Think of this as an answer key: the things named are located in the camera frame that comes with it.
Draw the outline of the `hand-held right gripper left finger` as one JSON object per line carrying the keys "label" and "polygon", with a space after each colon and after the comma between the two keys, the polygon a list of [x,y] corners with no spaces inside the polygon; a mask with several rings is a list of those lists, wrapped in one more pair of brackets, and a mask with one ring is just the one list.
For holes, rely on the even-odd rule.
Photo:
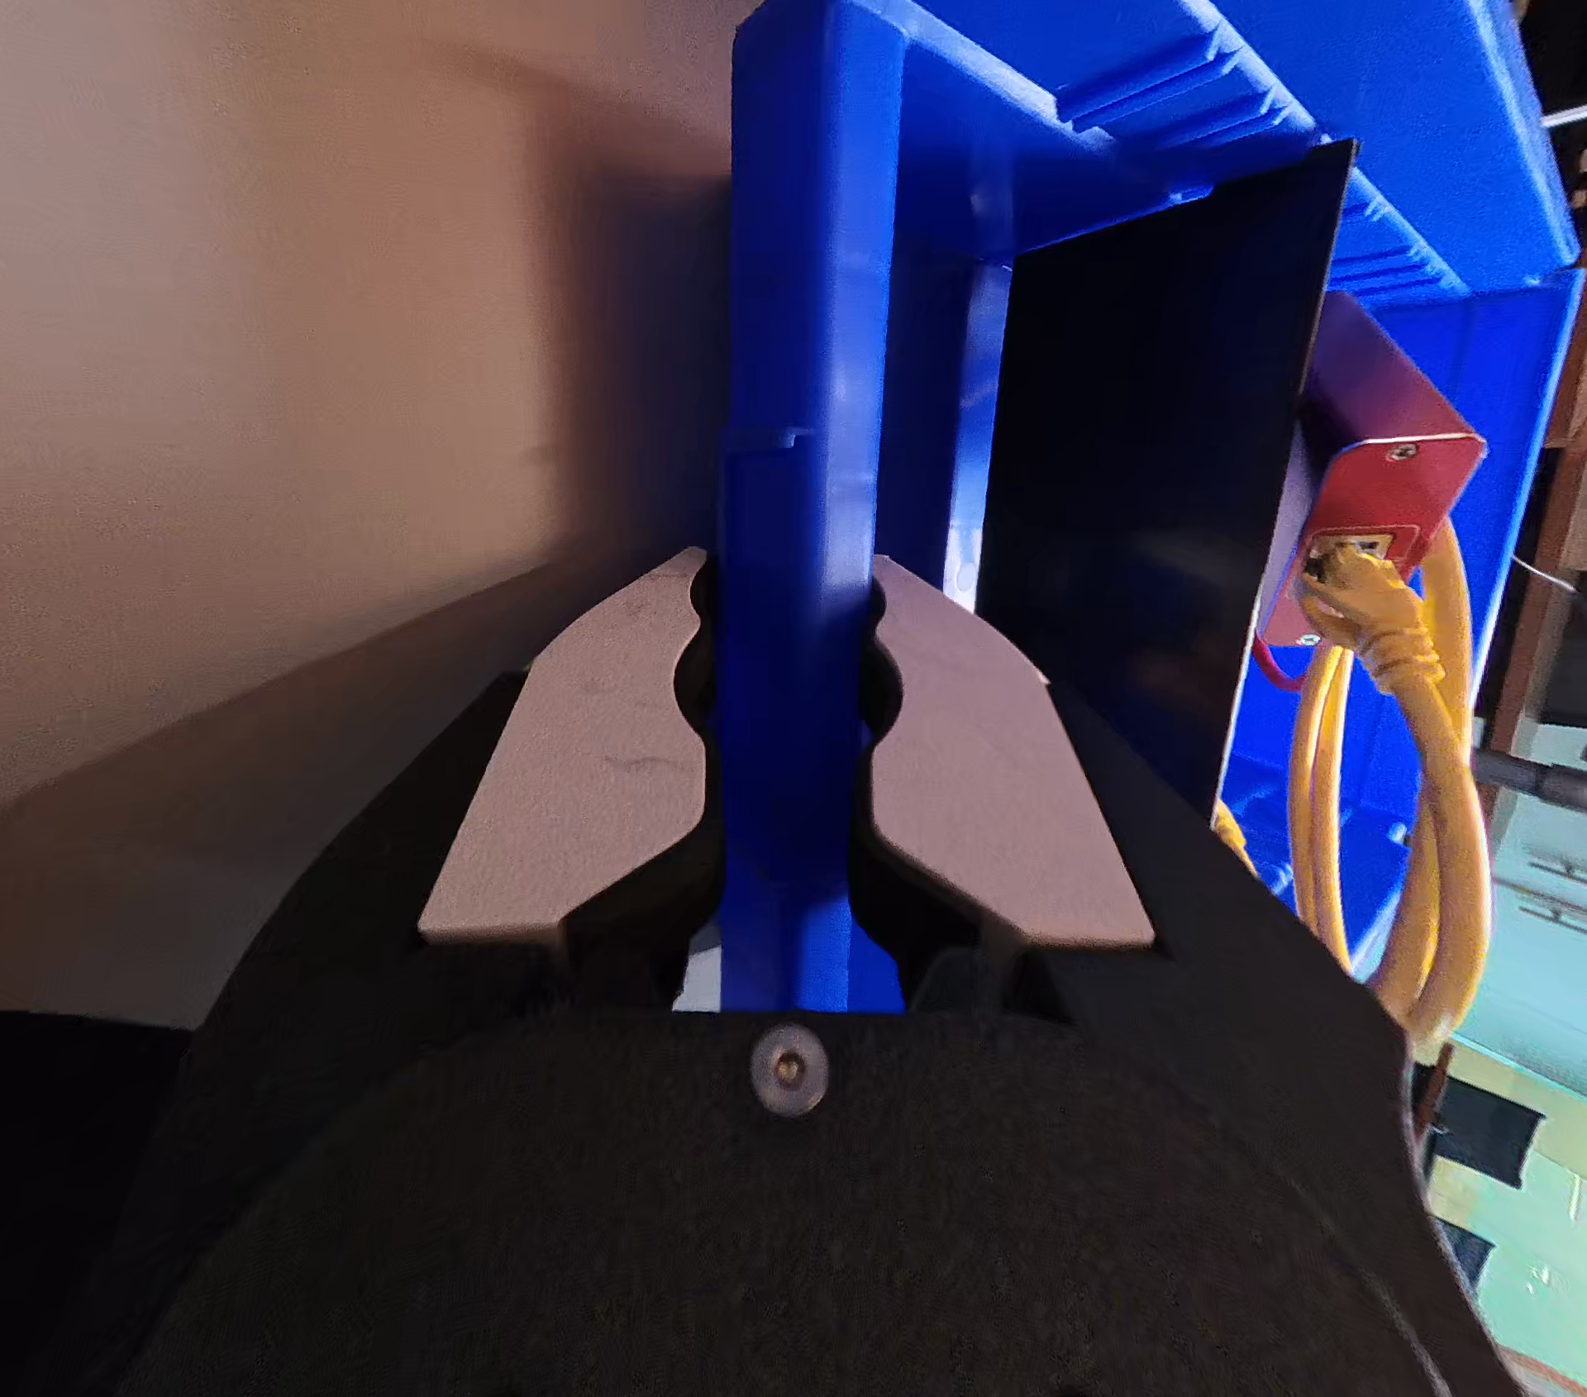
{"label": "hand-held right gripper left finger", "polygon": [[688,960],[726,882],[711,596],[685,547],[531,661],[419,915],[430,945]]}

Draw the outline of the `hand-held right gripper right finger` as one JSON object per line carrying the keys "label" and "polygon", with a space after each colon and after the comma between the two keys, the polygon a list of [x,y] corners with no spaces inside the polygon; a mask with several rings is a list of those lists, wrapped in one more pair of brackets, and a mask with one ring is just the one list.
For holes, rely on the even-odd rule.
{"label": "hand-held right gripper right finger", "polygon": [[850,904],[898,962],[1149,950],[1136,881],[1047,676],[994,624],[875,560]]}

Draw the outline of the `blue plastic bin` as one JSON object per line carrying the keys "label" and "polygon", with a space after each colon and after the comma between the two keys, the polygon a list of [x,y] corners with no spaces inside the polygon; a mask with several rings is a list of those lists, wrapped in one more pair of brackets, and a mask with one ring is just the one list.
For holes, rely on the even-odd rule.
{"label": "blue plastic bin", "polygon": [[766,0],[731,127],[726,1008],[903,1008],[844,862],[863,566],[974,598],[1025,249],[1354,142],[1330,285],[1487,442],[1490,647],[1584,280],[1510,0]]}

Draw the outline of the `red ethernet switch box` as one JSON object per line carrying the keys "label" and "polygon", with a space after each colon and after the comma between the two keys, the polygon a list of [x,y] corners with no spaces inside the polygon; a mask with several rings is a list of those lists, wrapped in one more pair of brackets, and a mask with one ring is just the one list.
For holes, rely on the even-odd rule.
{"label": "red ethernet switch box", "polygon": [[1302,581],[1354,547],[1406,581],[1487,454],[1487,441],[1351,294],[1325,294],[1259,593],[1270,651],[1318,641]]}

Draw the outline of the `black bin divider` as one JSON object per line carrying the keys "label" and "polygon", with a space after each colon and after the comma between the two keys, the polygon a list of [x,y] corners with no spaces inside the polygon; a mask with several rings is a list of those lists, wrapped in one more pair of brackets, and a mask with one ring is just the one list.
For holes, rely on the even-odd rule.
{"label": "black bin divider", "polygon": [[1019,254],[976,611],[1209,819],[1358,156]]}

